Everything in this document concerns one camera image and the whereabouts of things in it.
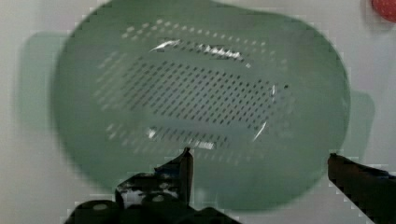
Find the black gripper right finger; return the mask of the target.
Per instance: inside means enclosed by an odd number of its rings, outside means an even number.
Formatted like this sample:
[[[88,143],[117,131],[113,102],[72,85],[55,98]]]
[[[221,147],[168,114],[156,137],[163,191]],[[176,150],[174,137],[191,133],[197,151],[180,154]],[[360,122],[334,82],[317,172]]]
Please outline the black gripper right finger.
[[[329,180],[374,224],[395,224],[396,182],[389,172],[331,153]]]

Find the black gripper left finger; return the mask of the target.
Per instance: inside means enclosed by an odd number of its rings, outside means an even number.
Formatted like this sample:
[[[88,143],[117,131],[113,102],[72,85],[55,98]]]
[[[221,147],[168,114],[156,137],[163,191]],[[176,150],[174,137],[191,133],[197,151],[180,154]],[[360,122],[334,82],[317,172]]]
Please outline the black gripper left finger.
[[[190,206],[193,156],[186,147],[152,173],[115,188],[115,199],[79,204],[64,224],[240,224],[213,207]]]

